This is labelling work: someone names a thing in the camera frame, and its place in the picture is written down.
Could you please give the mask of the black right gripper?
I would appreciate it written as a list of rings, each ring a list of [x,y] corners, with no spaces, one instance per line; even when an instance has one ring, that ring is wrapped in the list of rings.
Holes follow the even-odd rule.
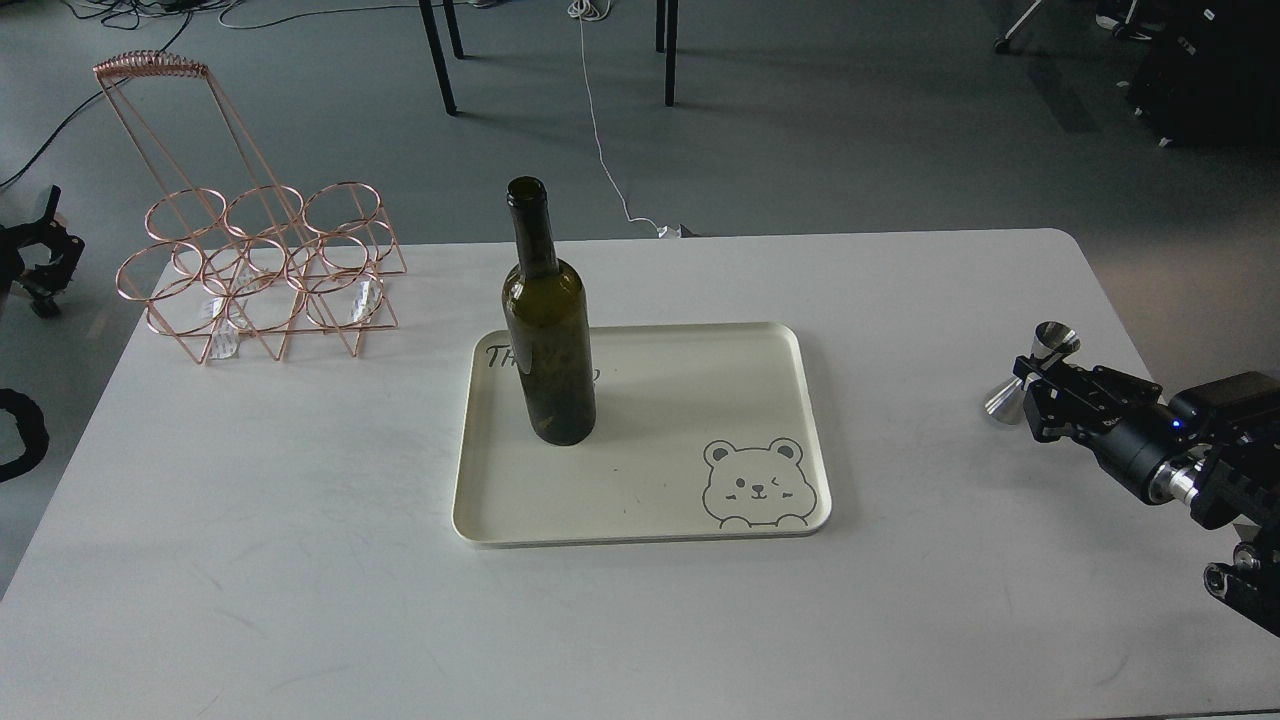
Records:
[[[1018,356],[1014,375],[1027,392],[1023,410],[1036,442],[1071,438],[1139,501],[1172,501],[1171,477],[1189,465],[1196,441],[1158,401],[1160,386],[1106,366],[1088,370],[1060,355]],[[1084,393],[1083,415],[1071,393]]]

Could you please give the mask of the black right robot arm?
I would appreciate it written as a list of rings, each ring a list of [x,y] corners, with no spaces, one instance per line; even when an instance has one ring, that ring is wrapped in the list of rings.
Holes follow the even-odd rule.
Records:
[[[1175,395],[1106,366],[1020,356],[1033,438],[1068,438],[1140,502],[1178,501],[1208,530],[1240,524],[1229,562],[1204,568],[1206,591],[1277,632],[1277,380],[1244,372]]]

